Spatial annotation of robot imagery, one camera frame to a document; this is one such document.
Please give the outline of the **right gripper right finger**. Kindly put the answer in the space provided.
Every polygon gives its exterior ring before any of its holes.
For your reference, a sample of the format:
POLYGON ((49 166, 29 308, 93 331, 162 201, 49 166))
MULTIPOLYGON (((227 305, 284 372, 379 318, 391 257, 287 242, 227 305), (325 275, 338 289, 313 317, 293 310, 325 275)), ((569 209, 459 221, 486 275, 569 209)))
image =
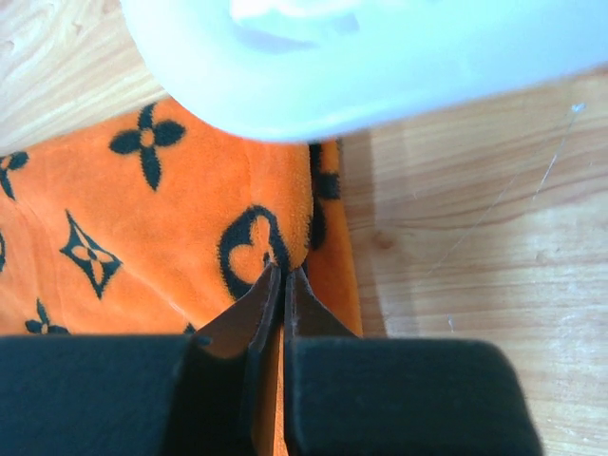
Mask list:
POLYGON ((470 339, 362 338, 285 288, 284 431, 293 455, 540 455, 519 378, 470 339))

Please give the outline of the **orange monogram pillowcase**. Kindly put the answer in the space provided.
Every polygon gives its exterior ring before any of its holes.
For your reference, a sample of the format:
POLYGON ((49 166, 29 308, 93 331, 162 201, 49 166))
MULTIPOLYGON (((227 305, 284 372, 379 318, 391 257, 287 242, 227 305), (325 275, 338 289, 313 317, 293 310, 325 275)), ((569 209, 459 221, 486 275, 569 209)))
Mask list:
POLYGON ((191 333, 263 265, 361 311, 339 143, 245 140, 172 99, 1 160, 1 332, 191 333))

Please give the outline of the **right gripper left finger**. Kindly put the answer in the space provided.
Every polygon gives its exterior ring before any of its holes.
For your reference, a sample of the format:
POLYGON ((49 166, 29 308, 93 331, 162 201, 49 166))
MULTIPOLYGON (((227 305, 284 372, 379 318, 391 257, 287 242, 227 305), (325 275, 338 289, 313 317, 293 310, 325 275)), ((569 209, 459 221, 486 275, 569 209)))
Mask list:
POLYGON ((283 277, 193 334, 1 340, 5 455, 270 455, 283 277))

